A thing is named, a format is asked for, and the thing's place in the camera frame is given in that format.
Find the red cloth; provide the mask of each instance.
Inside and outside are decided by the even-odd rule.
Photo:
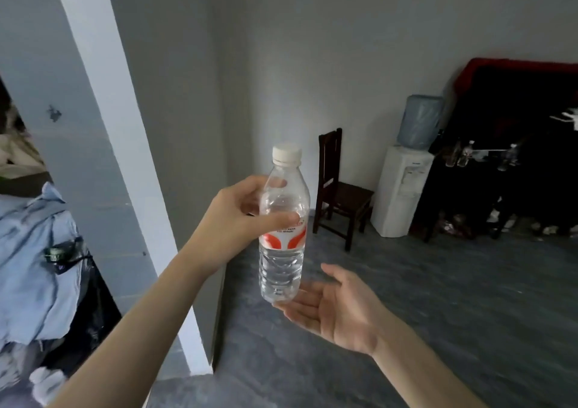
[[[561,72],[578,75],[578,64],[509,60],[507,58],[473,58],[468,62],[454,82],[454,90],[458,97],[469,90],[475,71],[482,66],[494,66],[500,69],[517,70],[519,72]]]

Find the person's left hand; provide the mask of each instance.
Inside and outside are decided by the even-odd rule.
[[[182,252],[198,259],[210,274],[253,239],[296,225],[300,220],[297,212],[259,216],[259,197],[266,181],[266,176],[253,175],[221,189]]]

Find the forearm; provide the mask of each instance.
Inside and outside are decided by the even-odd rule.
[[[192,251],[158,281],[62,388],[51,408],[140,408],[209,273]]]
[[[402,320],[384,311],[373,359],[410,408],[483,408],[434,351]]]

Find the chair backrest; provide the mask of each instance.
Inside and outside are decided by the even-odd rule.
[[[323,200],[333,193],[339,181],[339,163],[341,161],[341,128],[319,136],[319,185],[317,199]]]

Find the hand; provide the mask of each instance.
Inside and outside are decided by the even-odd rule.
[[[328,264],[322,264],[322,270],[339,283],[302,281],[293,301],[273,305],[303,329],[340,347],[372,355],[386,308],[355,273]]]
[[[182,252],[199,259],[211,274],[253,239],[296,225],[300,220],[297,212],[259,216],[259,197],[266,181],[266,176],[250,176],[221,189]]]

